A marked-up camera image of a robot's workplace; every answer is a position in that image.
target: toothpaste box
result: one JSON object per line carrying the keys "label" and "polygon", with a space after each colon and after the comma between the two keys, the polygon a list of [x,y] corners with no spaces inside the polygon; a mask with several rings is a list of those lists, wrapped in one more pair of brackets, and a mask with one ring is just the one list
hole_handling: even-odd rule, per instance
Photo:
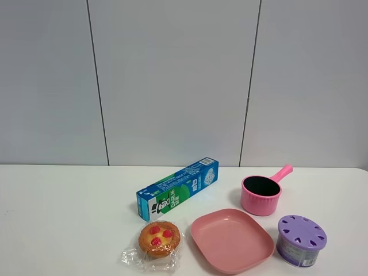
{"label": "toothpaste box", "polygon": [[219,163],[202,159],[137,192],[138,213],[156,220],[217,180]]}

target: table surface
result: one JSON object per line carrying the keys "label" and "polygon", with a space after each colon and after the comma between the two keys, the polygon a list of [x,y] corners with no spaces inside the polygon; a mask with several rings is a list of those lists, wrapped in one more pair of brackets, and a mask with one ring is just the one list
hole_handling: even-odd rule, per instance
{"label": "table surface", "polygon": [[[141,275],[123,265],[122,250],[144,225],[135,192],[176,167],[0,165],[0,275]],[[192,222],[207,213],[242,209],[240,183],[277,168],[220,168],[218,181],[161,219]],[[320,224],[328,242],[316,264],[301,269],[277,252],[242,275],[366,275],[368,172],[295,168],[282,180],[278,209],[252,216],[276,240],[278,220],[299,214]],[[188,235],[175,275],[221,275]]]}

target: square plate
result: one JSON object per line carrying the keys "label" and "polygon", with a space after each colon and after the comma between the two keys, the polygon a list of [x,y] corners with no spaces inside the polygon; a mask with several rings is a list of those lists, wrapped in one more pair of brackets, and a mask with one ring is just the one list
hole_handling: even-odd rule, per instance
{"label": "square plate", "polygon": [[250,269],[274,252],[271,236],[248,214],[236,209],[199,217],[190,232],[207,261],[226,274]]}

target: saucepan handle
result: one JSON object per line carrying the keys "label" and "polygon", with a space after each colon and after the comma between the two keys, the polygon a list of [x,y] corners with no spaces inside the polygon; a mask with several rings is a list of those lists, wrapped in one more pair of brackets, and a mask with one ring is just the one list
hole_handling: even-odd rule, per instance
{"label": "saucepan handle", "polygon": [[286,177],[288,174],[290,174],[293,171],[293,167],[291,165],[286,165],[284,168],[282,168],[278,173],[270,177],[273,181],[278,183],[282,178]]}

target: purple lid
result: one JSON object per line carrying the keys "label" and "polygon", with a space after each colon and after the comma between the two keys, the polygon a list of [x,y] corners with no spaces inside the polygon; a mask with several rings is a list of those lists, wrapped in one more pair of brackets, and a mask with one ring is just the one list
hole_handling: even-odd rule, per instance
{"label": "purple lid", "polygon": [[321,250],[327,235],[314,221],[296,215],[285,216],[278,222],[278,232],[292,245],[303,250]]}

